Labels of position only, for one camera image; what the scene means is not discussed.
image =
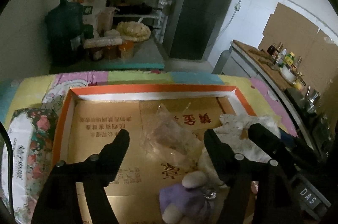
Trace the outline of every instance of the white bowl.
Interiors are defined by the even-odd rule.
[[[283,66],[283,68],[280,70],[282,77],[289,83],[293,84],[296,80],[296,76],[286,67]]]

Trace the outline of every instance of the cardboard sheet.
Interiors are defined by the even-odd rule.
[[[338,46],[325,42],[327,35],[291,8],[278,3],[263,35],[259,49],[266,51],[271,44],[281,42],[296,58],[303,57],[299,71],[303,73],[305,83],[321,94],[338,74]]]
[[[129,131],[130,146],[119,173],[115,181],[105,188],[119,223],[162,223],[159,190],[180,183],[186,174],[187,170],[176,168],[168,162],[149,160],[140,146],[142,130],[154,118],[161,103],[178,122],[200,139],[206,129],[221,125],[220,114],[234,113],[226,97],[132,102],[82,100],[75,106],[68,163],[84,161],[90,155],[99,153],[105,144],[113,141],[120,129]],[[81,183],[77,183],[77,193],[82,218],[90,223]]]

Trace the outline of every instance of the soy sauce bottle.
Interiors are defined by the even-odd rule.
[[[273,43],[272,45],[269,46],[269,48],[266,52],[272,56],[274,51],[275,51],[275,47],[276,47],[276,44]]]

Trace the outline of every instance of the green label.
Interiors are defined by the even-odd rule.
[[[94,38],[94,26],[84,25],[83,33],[84,33],[85,39],[93,39]]]
[[[84,15],[91,15],[93,12],[93,7],[92,5],[87,5],[83,7],[83,14]]]

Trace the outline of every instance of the white bowl on counter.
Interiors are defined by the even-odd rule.
[[[282,75],[282,77],[289,83],[289,84],[293,84],[296,80],[296,75],[294,75],[291,72],[291,68],[287,65],[284,65],[281,69],[280,69],[280,73]]]

